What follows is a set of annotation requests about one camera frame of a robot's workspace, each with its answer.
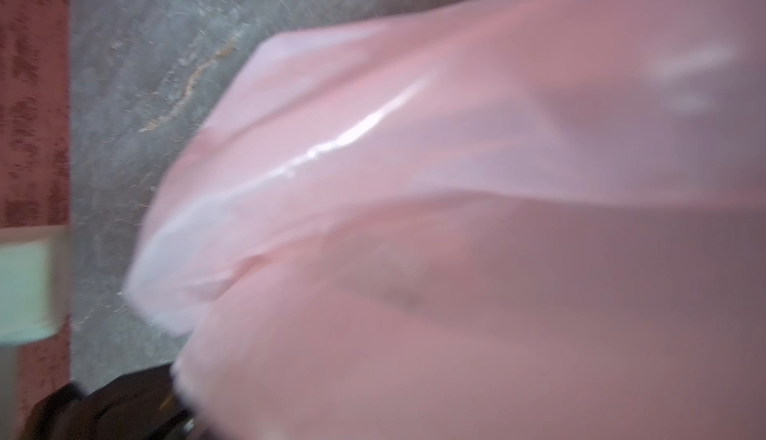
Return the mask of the pink plastic bag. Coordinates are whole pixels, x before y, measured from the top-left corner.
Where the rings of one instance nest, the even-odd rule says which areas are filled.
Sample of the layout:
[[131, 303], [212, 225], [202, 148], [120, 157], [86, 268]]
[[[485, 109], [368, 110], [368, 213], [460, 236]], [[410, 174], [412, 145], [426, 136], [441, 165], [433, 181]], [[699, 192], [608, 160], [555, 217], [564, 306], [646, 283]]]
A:
[[761, 439], [765, 0], [275, 35], [124, 294], [231, 439]]

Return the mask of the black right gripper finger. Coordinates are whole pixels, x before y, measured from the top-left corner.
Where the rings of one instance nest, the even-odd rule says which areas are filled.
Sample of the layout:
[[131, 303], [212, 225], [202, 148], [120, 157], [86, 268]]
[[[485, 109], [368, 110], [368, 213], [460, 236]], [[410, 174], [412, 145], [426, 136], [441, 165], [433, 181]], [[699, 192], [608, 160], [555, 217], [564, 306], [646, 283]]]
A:
[[21, 439], [186, 439], [193, 413], [177, 396], [171, 366], [122, 375], [87, 394], [70, 382], [39, 401]]

